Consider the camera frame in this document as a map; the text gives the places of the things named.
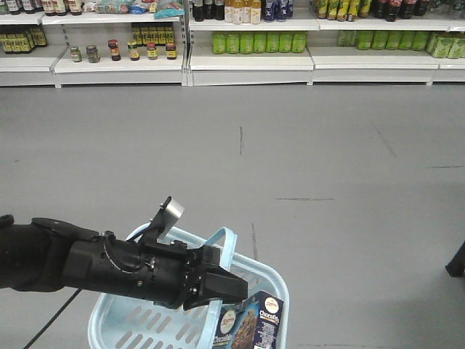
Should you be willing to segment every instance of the yellow bottle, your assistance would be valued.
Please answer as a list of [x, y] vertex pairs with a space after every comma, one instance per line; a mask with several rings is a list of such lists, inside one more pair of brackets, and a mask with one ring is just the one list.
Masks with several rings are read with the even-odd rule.
[[234, 24], [242, 23], [243, 0], [233, 0], [232, 4], [232, 22]]
[[252, 0], [250, 9], [250, 23], [260, 24], [260, 16], [262, 15], [262, 1]]

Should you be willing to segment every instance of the plastic bag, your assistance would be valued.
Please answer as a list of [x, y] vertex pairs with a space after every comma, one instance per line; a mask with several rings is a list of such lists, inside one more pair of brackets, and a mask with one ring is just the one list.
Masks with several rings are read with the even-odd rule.
[[182, 0], [155, 0], [157, 3], [155, 18], [182, 16], [184, 5]]

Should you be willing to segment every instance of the product label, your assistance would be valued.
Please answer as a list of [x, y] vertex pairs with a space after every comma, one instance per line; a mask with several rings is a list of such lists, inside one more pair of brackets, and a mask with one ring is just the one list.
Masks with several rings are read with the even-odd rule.
[[166, 51], [166, 56], [168, 58], [176, 58], [177, 57], [177, 51]]
[[16, 0], [7, 0], [7, 5], [10, 11], [18, 11], [20, 9]]

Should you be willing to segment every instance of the gray floor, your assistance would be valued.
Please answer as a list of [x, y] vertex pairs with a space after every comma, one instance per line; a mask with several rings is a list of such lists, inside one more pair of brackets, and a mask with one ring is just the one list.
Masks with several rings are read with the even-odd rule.
[[[0, 212], [123, 238], [173, 195], [284, 277], [287, 348], [462, 348], [465, 86], [0, 89]], [[72, 293], [0, 291], [22, 348]], [[85, 292], [34, 348], [87, 348]]]

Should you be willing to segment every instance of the glass jar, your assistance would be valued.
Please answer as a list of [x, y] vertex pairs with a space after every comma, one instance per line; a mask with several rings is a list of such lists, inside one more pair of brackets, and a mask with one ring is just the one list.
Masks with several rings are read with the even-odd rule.
[[89, 63], [98, 63], [100, 61], [99, 51], [97, 46], [89, 45], [86, 47], [87, 59]]
[[166, 44], [166, 58], [169, 60], [175, 60], [177, 58], [176, 44]]
[[118, 47], [118, 41], [108, 40], [108, 47], [110, 47], [111, 60], [113, 61], [121, 60], [121, 55], [119, 53], [119, 47]]
[[156, 60], [158, 58], [157, 45], [154, 42], [147, 43], [147, 57], [149, 60]]
[[128, 41], [128, 50], [129, 50], [129, 58], [131, 60], [139, 60], [139, 50], [137, 49], [137, 41], [131, 40]]
[[70, 48], [71, 59], [74, 63], [82, 62], [81, 50], [77, 46]]

